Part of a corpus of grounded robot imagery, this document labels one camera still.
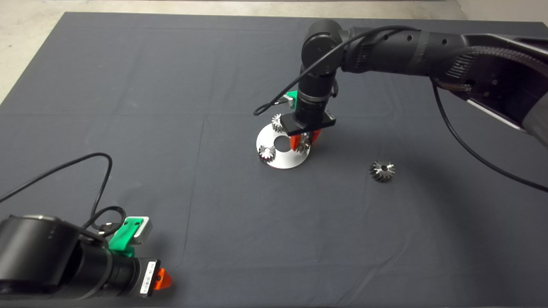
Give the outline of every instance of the green bracket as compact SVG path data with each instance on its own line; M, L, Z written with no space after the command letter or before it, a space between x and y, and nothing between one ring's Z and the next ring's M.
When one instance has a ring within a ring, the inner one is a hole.
M297 104L297 92L298 92L297 90L286 92L286 95L293 99L293 101L290 102L290 105L289 105L291 109L295 109L295 106Z
M122 227L114 233L109 241L109 249L125 256L134 256L135 248L129 245L137 230L141 227L143 218L126 218Z

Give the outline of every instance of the silver gear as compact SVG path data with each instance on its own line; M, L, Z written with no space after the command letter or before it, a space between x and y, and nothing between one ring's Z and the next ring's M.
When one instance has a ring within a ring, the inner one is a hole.
M375 161L369 168L369 174L377 182L388 182L396 174L396 168L389 161Z
M273 161L276 158L276 148L261 145L259 148L259 158L265 163Z
M275 132L278 132L278 133L281 133L283 132L283 126L282 126L282 122L280 121L280 118L282 117L282 114L281 113L278 113L277 115L274 115L272 117L272 129L275 131Z
M303 153L306 150L308 150L310 147L310 138L308 134L302 134L301 140L299 141L299 144L297 145L297 148L295 149L296 152Z

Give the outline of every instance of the gear center hole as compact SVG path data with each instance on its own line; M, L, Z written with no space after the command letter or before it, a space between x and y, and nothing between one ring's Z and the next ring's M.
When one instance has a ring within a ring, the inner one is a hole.
M278 136L274 139L274 147L280 152L288 152L291 150L291 146L289 145L289 137Z

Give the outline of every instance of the white sticker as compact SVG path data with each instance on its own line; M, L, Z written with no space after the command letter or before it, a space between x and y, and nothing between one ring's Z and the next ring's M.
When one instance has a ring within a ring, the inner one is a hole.
M156 261L150 261L146 267L145 278L141 285L141 294L147 294L149 292L152 276L154 276L154 268L156 268Z

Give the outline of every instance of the dark gray table cover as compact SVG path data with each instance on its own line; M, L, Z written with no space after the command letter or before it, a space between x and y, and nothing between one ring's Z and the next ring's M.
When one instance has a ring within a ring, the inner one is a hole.
M174 285L146 300L0 306L548 305L548 196L468 155L426 78L339 74L329 104L337 125L309 159L292 170L258 161L257 133L287 109L251 112L296 76L313 21L66 13L0 106L1 191L80 155L110 153L101 206L152 218L138 256L160 258ZM548 34L526 22L338 21ZM442 99L479 153L548 183L548 152L533 138L446 92ZM393 182L368 176L378 158L396 164ZM97 159L56 174L0 214L80 224L104 168Z

